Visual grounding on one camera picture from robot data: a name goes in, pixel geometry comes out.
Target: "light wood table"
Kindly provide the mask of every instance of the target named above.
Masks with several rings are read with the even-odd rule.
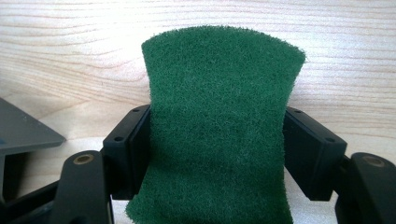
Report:
[[[175,28],[247,27],[306,52],[290,97],[348,142],[396,163],[395,1],[0,1],[0,97],[67,138],[30,156],[20,195],[59,178],[64,160],[101,148],[149,104],[140,45]],[[295,223],[335,223],[286,174]],[[118,223],[128,223],[117,203]]]

